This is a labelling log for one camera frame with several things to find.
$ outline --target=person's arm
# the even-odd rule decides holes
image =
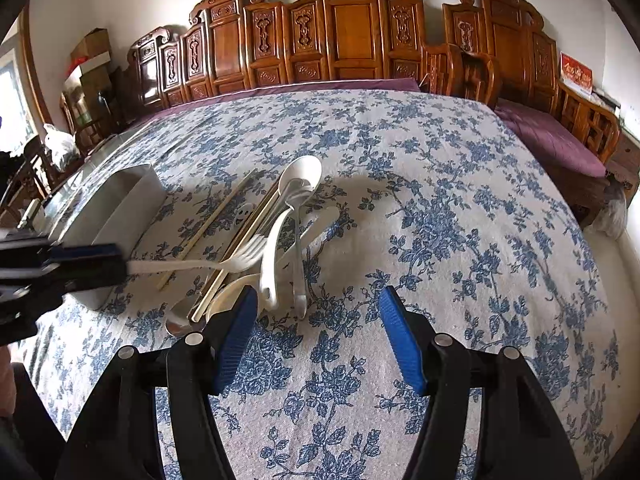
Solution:
[[[7,346],[0,347],[0,416],[11,416],[15,410],[14,370]]]

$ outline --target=chopstick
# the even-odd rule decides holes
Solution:
[[[216,210],[209,216],[209,218],[207,218],[207,221],[204,222],[204,224],[202,225],[202,227],[200,229],[198,229],[198,232],[196,234],[194,234],[190,240],[187,242],[187,244],[185,245],[184,249],[178,253],[178,255],[175,257],[176,260],[183,260],[185,259],[185,257],[187,256],[187,254],[189,254],[189,252],[193,249],[193,247],[196,245],[197,241],[200,240],[200,238],[202,238],[202,235],[205,233],[205,231],[207,230],[207,228],[213,223],[213,221],[218,217],[218,215],[220,215],[220,213],[222,213],[222,210],[226,207],[226,205],[231,202],[231,199],[238,194],[238,192],[244,187],[246,186],[246,184],[254,177],[254,174],[256,173],[256,169],[253,168],[249,173],[247,173],[244,178],[238,183],[238,185],[231,191],[231,193],[229,193],[225,199],[220,203],[220,205],[216,208]],[[160,277],[160,281],[158,282],[158,284],[156,285],[156,288],[158,290],[162,290],[162,288],[166,285],[166,283],[169,281],[169,278],[171,277],[171,275],[173,274],[173,271],[167,271],[164,272],[162,274],[162,276]]]
[[[254,212],[251,213],[251,216],[249,216],[244,224],[242,224],[242,228],[236,233],[236,236],[234,236],[231,244],[226,249],[225,254],[222,257],[223,260],[226,260],[227,258],[233,256],[238,247],[242,246],[246,241],[249,240],[249,238],[251,238],[255,234],[258,225],[262,222],[268,211],[278,199],[279,181],[280,178],[278,177],[267,191],[267,194],[260,201],[258,207],[254,209]],[[227,274],[228,273],[224,270],[213,271],[213,273],[207,280],[207,283],[205,283],[205,285],[202,287],[202,300],[191,316],[191,320],[193,322],[198,322],[203,316],[207,307],[209,306],[209,303],[222,285],[222,282],[225,280]]]

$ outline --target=tablecloth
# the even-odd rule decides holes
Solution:
[[[616,432],[616,396],[625,387],[616,327],[571,211],[484,105],[414,92],[317,91],[180,112],[142,128],[104,161],[65,221],[110,174],[151,162],[168,197],[134,256],[169,259],[239,179],[263,170],[190,254],[216,259],[238,207],[259,202],[285,165],[306,154],[321,159],[323,179],[303,223],[327,206],[340,218],[305,254],[307,318],[261,313],[233,384],[212,398],[237,478],[401,478],[427,400],[403,382],[386,339],[378,312],[385,285],[469,348],[518,347],[585,477],[594,476],[624,438]],[[281,246],[291,241],[289,226]],[[163,316],[205,278],[202,270],[180,272],[158,292],[158,276],[131,276],[100,312],[66,300],[41,319],[39,335],[19,351],[63,433],[120,346],[144,351],[175,341]],[[469,399],[459,478],[473,473],[479,397]],[[173,479],[166,398],[158,390]]]

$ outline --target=wooden sofa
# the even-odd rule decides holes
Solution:
[[[414,78],[427,92],[495,105],[494,58],[427,46],[422,0],[202,0],[184,33],[130,48],[138,115],[219,94],[299,82]]]
[[[607,165],[618,145],[618,121],[559,80],[556,42],[543,32],[544,20],[533,5],[525,0],[460,0],[442,9],[448,43],[497,58],[501,97],[550,114]],[[604,204],[609,181],[552,162],[542,164],[578,222],[592,221]],[[625,187],[635,189],[637,183]]]

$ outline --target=blue gripper pad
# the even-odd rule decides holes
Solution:
[[[423,396],[427,381],[422,372],[422,352],[404,318],[404,305],[392,286],[386,286],[378,299],[380,317],[398,361],[404,382]]]
[[[238,313],[231,322],[216,356],[218,373],[214,379],[214,386],[219,392],[233,382],[258,316],[258,294],[255,289],[249,289],[247,293],[241,294],[243,298],[240,298],[242,303],[238,307]]]

